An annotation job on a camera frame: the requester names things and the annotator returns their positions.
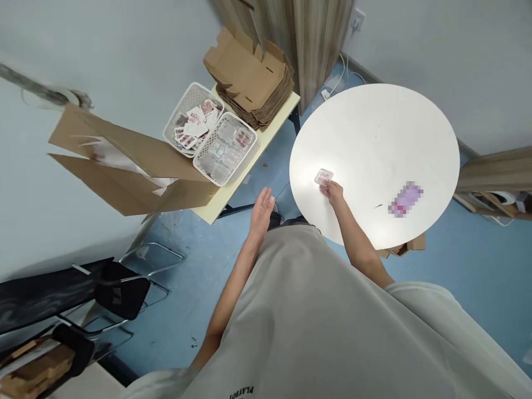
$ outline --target cardboard box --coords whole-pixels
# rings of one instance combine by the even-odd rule
[[[393,248],[387,249],[387,251],[397,257],[401,257],[409,250],[424,250],[425,247],[425,233],[408,241],[406,244],[398,245]]]
[[[135,172],[102,166],[94,160],[87,136],[103,137],[151,177],[178,178],[162,196],[159,187]],[[175,211],[206,205],[219,187],[209,182],[172,146],[153,137],[113,125],[68,104],[49,143],[80,157],[48,154],[83,181],[100,198],[124,216]]]
[[[381,258],[385,258],[385,259],[388,259],[388,257],[390,256],[390,253],[388,252],[387,249],[379,249],[377,250],[377,253]]]
[[[275,44],[253,49],[241,30],[223,27],[217,40],[203,58],[217,93],[252,128],[266,128],[294,88],[293,69]]]
[[[23,355],[31,355],[40,344],[26,345],[11,354],[2,366],[9,366]],[[51,387],[72,366],[75,353],[66,345],[60,344],[42,355],[23,364],[0,380],[0,392],[13,399],[35,399]]]

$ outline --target white plastic basket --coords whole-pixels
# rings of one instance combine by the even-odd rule
[[[205,100],[212,100],[217,105],[217,107],[221,109],[220,116],[223,114],[223,111],[225,109],[223,102],[220,101],[220,99],[216,97],[214,93],[212,93],[209,89],[199,83],[193,82],[185,91],[185,94],[183,94],[183,97],[181,97],[179,103],[177,103],[177,107],[174,109],[170,120],[168,121],[165,126],[165,129],[162,132],[162,137],[165,139],[165,141],[167,141],[172,147],[174,147],[177,151],[179,151],[187,158],[194,158],[195,154],[186,154],[182,152],[182,149],[177,146],[177,142],[174,136],[176,121],[181,114],[186,114],[187,111],[190,111],[195,106],[199,106]]]
[[[215,139],[218,138],[218,134],[224,126],[227,126],[229,124],[230,126],[235,127],[235,129],[244,129],[245,131],[249,132],[252,136],[251,143],[248,147],[248,150],[243,155],[242,159],[238,162],[236,167],[231,171],[231,174],[226,178],[225,181],[217,181],[215,180],[206,170],[202,168],[200,165],[200,160],[202,156],[205,156],[208,154],[208,150],[215,141]],[[245,167],[249,164],[253,156],[257,153],[258,149],[260,147],[260,143],[258,141],[257,132],[254,131],[247,123],[245,123],[242,119],[237,117],[235,114],[231,112],[225,112],[218,122],[216,123],[216,126],[214,129],[209,133],[209,135],[205,138],[205,141],[203,142],[202,146],[199,148],[198,152],[196,153],[196,156],[194,157],[192,164],[196,169],[198,169],[201,174],[203,174],[205,177],[207,177],[211,182],[213,182],[215,185],[222,187],[226,185],[227,183],[230,183],[234,181],[238,176],[240,176],[245,169]]]

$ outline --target blue vinyl floor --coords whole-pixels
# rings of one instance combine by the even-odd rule
[[[339,64],[331,76],[341,71]],[[348,88],[361,84],[356,75],[349,76]],[[318,95],[301,117],[301,124],[322,102]],[[229,202],[231,206],[253,203],[268,186],[285,219],[300,215],[288,177],[294,140],[294,127],[287,121],[252,168],[248,183],[241,185]],[[251,210],[219,219],[212,226],[189,210],[158,216],[145,242],[164,244],[186,260],[157,275],[156,280],[171,290],[169,297],[127,324],[135,336],[118,349],[117,356],[135,373],[190,364],[247,236],[250,214]],[[504,228],[451,201],[427,231],[426,250],[402,258],[390,256],[383,262],[396,281],[422,280],[449,289],[532,376],[532,366],[523,363],[523,356],[532,348],[532,262],[527,250],[531,233],[532,222],[515,221]],[[347,259],[342,246],[329,244]],[[160,266],[173,261],[158,249],[150,249],[146,258]]]

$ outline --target white tabletop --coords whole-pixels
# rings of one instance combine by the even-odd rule
[[[218,94],[216,93],[216,85],[212,88],[212,93],[216,97],[218,97]],[[233,109],[227,104],[225,101],[223,101],[226,106],[226,111],[234,112]],[[260,147],[257,151],[257,153],[253,156],[249,164],[244,168],[240,176],[238,176],[236,179],[234,179],[231,183],[226,184],[223,187],[220,187],[220,189],[214,194],[214,196],[211,198],[209,203],[205,206],[198,207],[198,208],[192,208],[194,213],[201,217],[204,221],[206,221],[209,224],[213,224],[220,213],[222,213],[223,209],[233,196],[234,192],[237,190],[237,188],[240,186],[244,178],[247,176],[253,165],[257,162],[257,160],[260,158],[264,150],[268,147],[268,144],[273,140],[281,126],[287,121],[288,117],[296,107],[296,105],[299,102],[299,95],[294,93],[290,94],[290,96],[287,98],[287,100],[284,102],[281,109],[277,112],[277,114],[274,116],[272,122],[270,125],[262,130],[257,131],[258,140],[260,143]]]
[[[404,244],[425,232],[449,204],[460,157],[451,124],[433,102],[400,86],[370,84],[338,93],[307,119],[290,157],[296,204],[311,224],[342,244],[327,198],[314,182],[323,168],[375,249]],[[388,205],[408,181],[422,197],[402,218]]]

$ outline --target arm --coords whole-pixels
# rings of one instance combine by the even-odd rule
[[[242,246],[237,262],[214,309],[203,344],[190,365],[193,369],[201,370],[220,346],[223,332],[255,265],[259,248],[268,230],[270,214],[275,204],[275,198],[270,196],[271,194],[272,189],[268,190],[264,187],[257,198],[253,207],[248,238]]]
[[[351,264],[381,288],[394,281],[384,268],[380,257],[370,240],[356,222],[344,199],[344,189],[334,181],[321,186],[322,193],[329,199],[344,240],[345,251]]]

